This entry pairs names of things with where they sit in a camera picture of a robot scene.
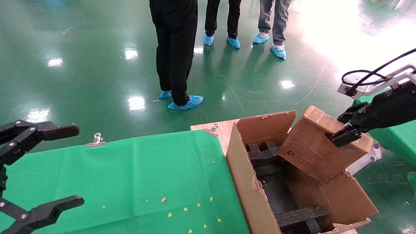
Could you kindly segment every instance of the black cable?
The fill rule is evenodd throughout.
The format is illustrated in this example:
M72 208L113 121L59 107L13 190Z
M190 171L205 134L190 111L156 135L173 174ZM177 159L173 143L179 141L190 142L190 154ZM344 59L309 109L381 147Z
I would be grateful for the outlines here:
M347 76L347 75L349 75L349 74L356 73L356 72L359 72L359 71L362 71L362 72L368 72L368 71L366 71L366 70L356 70L356 71L350 71L350 72L347 72L347 73L345 73L345 74L342 76L342 82L343 82L344 84L347 84L347 85L352 85L352 87L351 87L351 88L349 89L349 91L348 91L348 92L351 92L351 93L353 93L353 92L357 89L357 87L358 87L358 86L363 86L363 85L375 85L375 84L384 83L384 82L388 81L390 78L384 77L384 76L382 76L382 75L378 74L377 72L378 72L379 70L381 70L381 69L383 69L383 68L387 67L387 66L388 66L388 65L390 65L391 63L393 63L393 62L395 62L395 61L397 61L397 60L399 60L399 59L401 59L401 58L403 58L403 57L405 57L405 56L407 56L407 55L409 55L409 54L412 54L412 53L414 53L414 52L416 52L416 48L415 48L415 49L412 49L412 50L410 50L410 51L407 51L406 53L404 53L404 54L402 54L402 55L400 55L400 56L398 56L398 57L396 57L396 58L394 58L394 59L392 59L392 60L388 61L387 63L385 63L385 64L383 64L382 66L378 67L378 68L377 68L377 69L375 69L374 71L370 72L368 75L366 75L365 77L363 77L361 80L359 80L359 81L358 81L357 83L355 83L355 84L352 84L352 83L346 83L346 82L344 81L344 77L345 77L345 76ZM379 76L379 77L383 78L384 80L379 80L379 81L374 81L374 82L369 82L369 83L363 83L365 80L367 80L367 79L368 79L370 76L372 76L372 75L377 75L377 76Z
M350 83L350 82L345 81L345 77L348 76L349 74L358 73L358 72L371 73L371 71L369 71L369 70L354 70L354 71L347 72L341 77L342 83L346 84L346 85L355 85L355 83ZM376 75L376 76L378 76L378 77L380 77L384 80L379 80L379 81L374 81L374 82L369 82L369 83L362 83L362 84L360 84L360 86L376 85L376 84L380 84L380 83L383 83L383 82L386 82L386 81L389 81L389 80L392 79L392 78L387 78L383 75L380 75L379 73L375 73L374 75Z

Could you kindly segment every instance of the black pants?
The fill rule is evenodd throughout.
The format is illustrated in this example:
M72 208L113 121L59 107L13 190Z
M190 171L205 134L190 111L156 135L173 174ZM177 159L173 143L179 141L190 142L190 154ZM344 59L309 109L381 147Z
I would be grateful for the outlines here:
M156 68L160 88L172 90L173 102L188 102L186 81L191 70L198 23L197 0L150 0L158 47Z
M228 10L227 32L228 36L236 39L238 35L238 19L240 18L240 3L241 0L228 0L230 9ZM213 36L217 30L217 14L220 0L208 0L207 14L205 19L205 34Z

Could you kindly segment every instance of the person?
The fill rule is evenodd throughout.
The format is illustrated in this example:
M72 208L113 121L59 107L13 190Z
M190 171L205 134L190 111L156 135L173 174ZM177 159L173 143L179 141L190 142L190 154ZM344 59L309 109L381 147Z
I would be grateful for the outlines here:
M272 5L274 0L260 0L260 16L259 16L259 34L253 40L253 43L263 43L269 40L270 15L272 13ZM275 20L273 22L273 44L270 51L277 57L286 59L286 51L283 43L285 42L284 32L286 30L287 21L289 19L289 6L292 0L275 0Z
M240 18L240 3L241 0L228 0L230 8L228 10L227 42L235 49L240 48L240 41L237 39L238 19ZM219 5L220 0L208 0L204 37L204 45L206 46L211 46L214 42L214 34L215 30L217 30L217 14Z
M173 110L187 110L204 99L187 94L186 82L191 70L198 23L197 0L150 0L150 12L156 27L158 47L156 69L161 94L172 97L168 106Z

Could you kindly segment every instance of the blue shoe cover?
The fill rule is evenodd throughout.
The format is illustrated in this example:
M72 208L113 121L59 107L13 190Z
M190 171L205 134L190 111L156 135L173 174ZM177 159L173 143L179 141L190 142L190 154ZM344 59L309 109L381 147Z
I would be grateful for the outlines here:
M161 99L165 99L165 98L170 98L172 96L172 90L168 90L168 91L161 91L160 92L160 96L159 98Z
M227 37L227 42L230 43L230 45L235 49L240 48L240 42L238 41L238 39L231 39L230 37Z
M202 100L204 100L204 97L201 96L190 95L190 97L191 99L188 101L186 105L178 106L175 103L171 103L169 104L168 108L172 110L187 110L198 106L199 104L201 104Z
M283 60L286 60L286 51L285 51L285 48L283 48L282 50L278 50L272 44L272 46L270 47L270 51L273 54L275 54L276 56L278 56L279 58L281 58Z
M268 34L266 34L265 37L262 37L260 34L257 34L256 37L253 40L253 43L260 44L260 43L263 43L263 42L269 40L269 38L270 37L269 37Z
M205 37L204 37L204 45L211 46L213 42L214 42L214 36L209 37L209 36L205 35Z

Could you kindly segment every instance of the gray pants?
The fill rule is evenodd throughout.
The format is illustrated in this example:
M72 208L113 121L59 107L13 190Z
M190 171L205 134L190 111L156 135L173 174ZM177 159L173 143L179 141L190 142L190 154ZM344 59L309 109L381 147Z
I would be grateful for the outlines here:
M289 6L292 0L260 0L259 32L269 33L270 15L272 14L273 2L275 3L275 21L273 22L273 43L283 45L287 21L289 20Z

